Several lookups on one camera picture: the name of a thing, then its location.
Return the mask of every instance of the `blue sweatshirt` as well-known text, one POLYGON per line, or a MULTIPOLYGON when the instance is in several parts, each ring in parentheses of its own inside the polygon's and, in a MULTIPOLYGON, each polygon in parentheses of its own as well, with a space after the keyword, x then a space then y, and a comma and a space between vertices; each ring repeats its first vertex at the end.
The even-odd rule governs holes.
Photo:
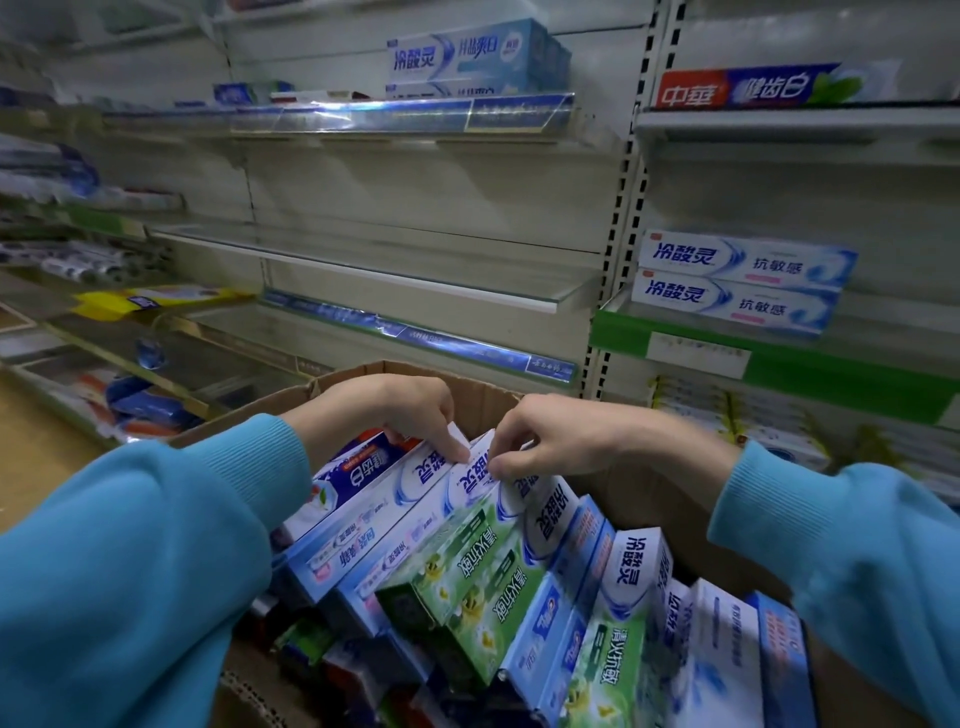
MULTIPOLYGON (((230 629, 270 581, 268 534, 307 498, 286 423, 185 450, 124 446, 0 537, 0 726, 204 728, 230 629)), ((960 723, 960 519, 897 471, 837 477, 747 447, 710 538, 794 591, 837 652, 960 723)))

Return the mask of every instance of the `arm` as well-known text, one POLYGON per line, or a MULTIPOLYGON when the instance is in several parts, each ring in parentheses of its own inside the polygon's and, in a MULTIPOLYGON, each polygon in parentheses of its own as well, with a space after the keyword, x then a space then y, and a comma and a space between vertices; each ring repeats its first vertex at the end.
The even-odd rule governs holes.
POLYGON ((490 470, 588 473, 627 455, 712 511, 708 538, 785 582, 813 631, 874 683, 938 725, 960 719, 960 519, 939 499, 884 466, 820 475, 662 412, 555 395, 504 418, 490 470))
POLYGON ((375 426, 461 459, 452 416, 438 379, 361 377, 185 450, 99 458, 0 537, 0 723, 204 726, 311 474, 375 426))

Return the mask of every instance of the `hand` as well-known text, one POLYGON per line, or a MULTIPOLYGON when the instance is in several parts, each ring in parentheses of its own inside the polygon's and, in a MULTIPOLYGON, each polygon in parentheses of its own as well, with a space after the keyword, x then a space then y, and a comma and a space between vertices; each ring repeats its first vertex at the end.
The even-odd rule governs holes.
POLYGON ((432 376, 369 375, 335 384, 315 399, 282 416, 318 470, 357 433, 383 427, 397 442, 427 440, 450 462, 467 462, 469 450, 447 430, 453 398, 442 379, 432 376))
POLYGON ((527 395, 497 426, 488 467, 501 480, 603 470, 628 448, 638 412, 623 404, 527 395), (520 450, 530 441, 536 444, 520 450))

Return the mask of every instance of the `sleeve cuff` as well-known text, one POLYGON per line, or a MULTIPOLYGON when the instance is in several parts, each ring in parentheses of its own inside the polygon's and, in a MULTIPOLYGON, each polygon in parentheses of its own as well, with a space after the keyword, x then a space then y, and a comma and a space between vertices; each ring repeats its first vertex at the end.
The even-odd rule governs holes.
POLYGON ((279 417, 254 415, 186 449, 222 477, 267 530, 310 495, 310 464, 300 438, 279 417))
POLYGON ((717 500, 707 538, 793 587, 849 489, 846 478, 815 473, 748 443, 717 500))

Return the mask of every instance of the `floor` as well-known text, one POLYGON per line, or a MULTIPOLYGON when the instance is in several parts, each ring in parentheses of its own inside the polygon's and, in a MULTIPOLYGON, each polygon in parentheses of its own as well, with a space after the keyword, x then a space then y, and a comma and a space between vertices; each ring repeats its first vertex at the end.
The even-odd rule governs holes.
POLYGON ((0 376, 0 533, 101 454, 93 440, 0 376))

